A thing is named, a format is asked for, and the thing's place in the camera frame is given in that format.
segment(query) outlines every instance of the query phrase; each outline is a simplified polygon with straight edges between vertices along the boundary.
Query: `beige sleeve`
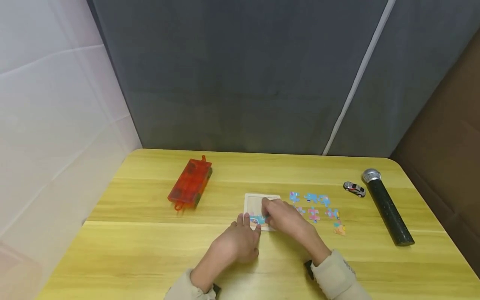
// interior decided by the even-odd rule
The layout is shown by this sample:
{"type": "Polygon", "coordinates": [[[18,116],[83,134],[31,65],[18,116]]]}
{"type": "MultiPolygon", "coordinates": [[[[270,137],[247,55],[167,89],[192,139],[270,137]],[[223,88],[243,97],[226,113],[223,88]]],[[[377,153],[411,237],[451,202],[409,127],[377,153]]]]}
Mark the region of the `beige sleeve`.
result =
{"type": "Polygon", "coordinates": [[[208,293],[194,287],[190,281],[190,273],[192,269],[188,269],[173,284],[165,295],[164,300],[215,300],[215,292],[210,289],[208,293]]]}
{"type": "Polygon", "coordinates": [[[337,250],[318,267],[312,263],[312,272],[329,300],[371,300],[358,283],[357,276],[337,250]]]}

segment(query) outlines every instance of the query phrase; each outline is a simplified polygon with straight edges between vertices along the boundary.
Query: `puzzle piece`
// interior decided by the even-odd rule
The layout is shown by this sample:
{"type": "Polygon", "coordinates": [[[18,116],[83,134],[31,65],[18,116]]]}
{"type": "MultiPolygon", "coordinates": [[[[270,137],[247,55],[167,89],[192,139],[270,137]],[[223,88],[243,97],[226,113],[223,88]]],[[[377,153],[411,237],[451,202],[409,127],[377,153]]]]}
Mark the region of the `puzzle piece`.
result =
{"type": "Polygon", "coordinates": [[[318,216],[318,209],[315,209],[315,207],[312,206],[308,212],[310,214],[308,219],[312,220],[314,223],[317,223],[317,221],[320,220],[320,217],[318,216]]]}
{"type": "Polygon", "coordinates": [[[318,195],[318,201],[320,201],[320,204],[325,205],[325,207],[330,205],[330,198],[328,198],[327,195],[318,195]]]}
{"type": "Polygon", "coordinates": [[[343,225],[341,222],[337,223],[333,223],[333,232],[336,233],[336,234],[339,234],[339,235],[343,235],[345,236],[346,235],[346,232],[345,232],[345,225],[343,225]]]}
{"type": "Polygon", "coordinates": [[[265,218],[263,216],[250,216],[250,222],[255,224],[265,224],[265,218]]]}
{"type": "Polygon", "coordinates": [[[327,208],[325,214],[328,216],[328,218],[333,219],[334,213],[332,212],[331,208],[327,208]]]}
{"type": "Polygon", "coordinates": [[[305,213],[305,210],[303,209],[303,207],[299,206],[299,207],[295,207],[295,208],[296,208],[297,211],[298,211],[299,213],[301,213],[302,215],[305,213]]]}
{"type": "Polygon", "coordinates": [[[312,208],[310,208],[308,212],[312,214],[312,216],[314,216],[318,213],[318,209],[315,209],[315,207],[312,206],[312,208]]]}
{"type": "Polygon", "coordinates": [[[290,200],[293,201],[293,203],[299,202],[300,199],[298,198],[298,195],[297,192],[290,192],[290,200]]]}
{"type": "Polygon", "coordinates": [[[308,216],[308,219],[312,220],[314,223],[317,223],[317,221],[320,220],[320,217],[318,215],[310,215],[308,216]]]}
{"type": "Polygon", "coordinates": [[[304,196],[305,199],[307,199],[308,202],[314,202],[315,204],[317,204],[318,200],[317,200],[317,195],[316,194],[306,194],[304,196]]]}

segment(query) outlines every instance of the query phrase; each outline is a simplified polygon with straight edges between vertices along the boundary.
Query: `yellow wooden table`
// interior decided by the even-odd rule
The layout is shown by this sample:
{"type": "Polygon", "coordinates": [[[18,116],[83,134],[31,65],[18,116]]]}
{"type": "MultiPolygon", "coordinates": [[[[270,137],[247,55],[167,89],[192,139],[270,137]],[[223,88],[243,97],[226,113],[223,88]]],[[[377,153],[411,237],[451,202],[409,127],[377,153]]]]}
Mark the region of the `yellow wooden table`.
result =
{"type": "MultiPolygon", "coordinates": [[[[326,216],[315,225],[339,249],[373,299],[479,299],[480,284],[400,166],[386,158],[141,149],[131,153],[39,295],[45,300],[158,300],[243,211],[244,194],[327,194],[347,236],[326,216]],[[167,195],[189,158],[205,154],[213,175],[196,210],[177,213],[167,195]],[[343,190],[376,168],[416,244],[396,247],[375,204],[343,190]]],[[[302,199],[300,204],[309,206],[302,199]]],[[[263,232],[258,261],[216,283],[221,299],[323,299],[305,275],[306,253],[263,232]]]]}

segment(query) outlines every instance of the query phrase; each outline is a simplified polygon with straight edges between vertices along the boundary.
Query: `white wall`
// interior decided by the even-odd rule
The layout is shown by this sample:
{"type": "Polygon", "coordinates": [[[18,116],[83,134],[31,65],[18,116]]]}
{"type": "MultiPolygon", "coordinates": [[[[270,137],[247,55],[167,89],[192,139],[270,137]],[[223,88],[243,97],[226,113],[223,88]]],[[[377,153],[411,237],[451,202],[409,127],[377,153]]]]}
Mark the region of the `white wall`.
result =
{"type": "Polygon", "coordinates": [[[35,296],[140,147],[85,0],[0,1],[0,299],[35,296]]]}

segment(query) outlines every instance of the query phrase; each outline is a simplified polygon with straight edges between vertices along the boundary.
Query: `red plastic box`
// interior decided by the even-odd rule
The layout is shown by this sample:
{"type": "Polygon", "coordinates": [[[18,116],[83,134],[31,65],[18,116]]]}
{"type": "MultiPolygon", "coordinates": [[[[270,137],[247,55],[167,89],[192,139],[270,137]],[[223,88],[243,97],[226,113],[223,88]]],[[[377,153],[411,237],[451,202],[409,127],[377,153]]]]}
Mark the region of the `red plastic box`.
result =
{"type": "Polygon", "coordinates": [[[175,203],[175,210],[197,206],[212,171],[212,163],[206,161],[205,155],[202,155],[202,160],[189,160],[168,195],[168,200],[175,203]]]}

